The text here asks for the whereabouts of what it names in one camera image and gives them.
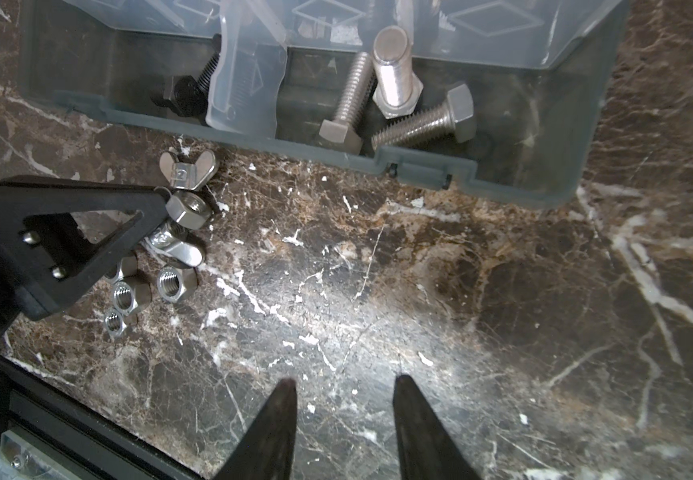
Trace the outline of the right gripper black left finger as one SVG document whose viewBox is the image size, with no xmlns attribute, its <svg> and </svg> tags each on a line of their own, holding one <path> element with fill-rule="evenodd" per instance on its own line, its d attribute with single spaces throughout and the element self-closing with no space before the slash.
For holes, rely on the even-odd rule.
<svg viewBox="0 0 693 480">
<path fill-rule="evenodd" d="M 296 421 L 296 382 L 284 378 L 276 384 L 214 479 L 290 479 L 296 448 Z"/>
</svg>

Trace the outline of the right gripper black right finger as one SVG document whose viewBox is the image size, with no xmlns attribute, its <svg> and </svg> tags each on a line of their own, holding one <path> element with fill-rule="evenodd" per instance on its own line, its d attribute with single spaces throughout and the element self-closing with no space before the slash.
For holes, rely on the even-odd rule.
<svg viewBox="0 0 693 480">
<path fill-rule="evenodd" d="M 479 479 L 407 374 L 395 378 L 392 397 L 402 479 Z"/>
</svg>

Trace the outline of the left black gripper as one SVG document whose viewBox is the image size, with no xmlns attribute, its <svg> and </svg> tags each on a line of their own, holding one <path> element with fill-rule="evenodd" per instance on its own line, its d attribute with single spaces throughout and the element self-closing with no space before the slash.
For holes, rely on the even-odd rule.
<svg viewBox="0 0 693 480">
<path fill-rule="evenodd" d="M 94 211 L 130 219 L 94 243 L 74 219 Z M 20 313 L 41 320 L 75 304 L 166 216 L 166 198 L 152 187 L 0 180 L 0 340 Z"/>
</svg>

